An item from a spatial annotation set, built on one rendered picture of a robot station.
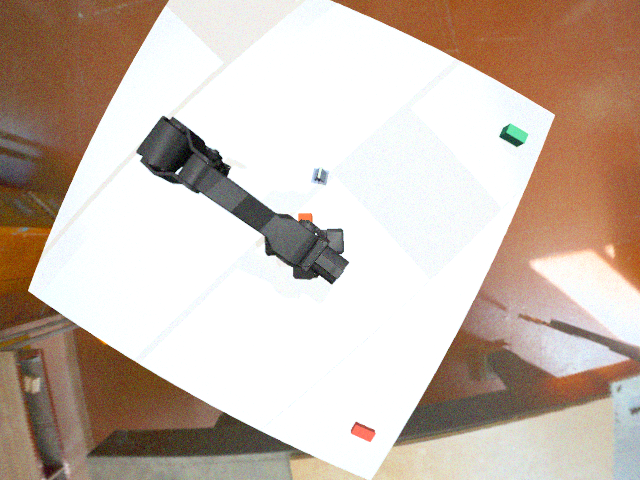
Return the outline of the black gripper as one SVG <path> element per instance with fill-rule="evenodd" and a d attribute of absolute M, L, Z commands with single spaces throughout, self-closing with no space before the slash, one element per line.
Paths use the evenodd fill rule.
<path fill-rule="evenodd" d="M 344 253 L 344 231 L 341 228 L 324 229 L 322 231 L 324 231 L 327 234 L 325 237 L 328 240 L 330 240 L 330 243 L 328 244 L 328 246 L 331 247 L 338 254 L 342 255 Z M 272 251 L 265 237 L 264 237 L 264 251 L 267 256 L 275 256 L 274 255 L 275 252 Z"/>

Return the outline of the small red block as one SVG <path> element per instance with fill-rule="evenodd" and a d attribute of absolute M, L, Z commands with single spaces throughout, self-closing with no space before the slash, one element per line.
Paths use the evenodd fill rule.
<path fill-rule="evenodd" d="M 369 441 L 371 442 L 374 438 L 374 436 L 376 435 L 376 432 L 374 429 L 367 427 L 363 424 L 358 423 L 357 421 L 355 422 L 355 424 L 353 425 L 352 429 L 351 429 L 351 434 L 364 439 L 365 441 Z"/>

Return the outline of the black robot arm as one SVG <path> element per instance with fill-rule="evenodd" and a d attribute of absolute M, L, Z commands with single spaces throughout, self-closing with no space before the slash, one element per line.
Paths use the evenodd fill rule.
<path fill-rule="evenodd" d="M 153 175 L 203 193 L 262 234 L 274 255 L 293 268 L 294 279 L 321 276 L 333 285 L 350 263 L 328 246 L 327 234 L 310 220 L 275 213 L 227 177 L 231 167 L 219 151 L 178 119 L 161 116 L 136 152 Z"/>

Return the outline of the green rectangular block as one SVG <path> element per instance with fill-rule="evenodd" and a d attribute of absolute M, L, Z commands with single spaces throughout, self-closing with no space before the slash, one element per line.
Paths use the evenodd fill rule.
<path fill-rule="evenodd" d="M 498 137 L 501 137 L 516 147 L 519 147 L 526 143 L 525 141 L 528 138 L 528 133 L 510 123 L 507 126 L 504 126 L 501 130 L 500 136 Z"/>

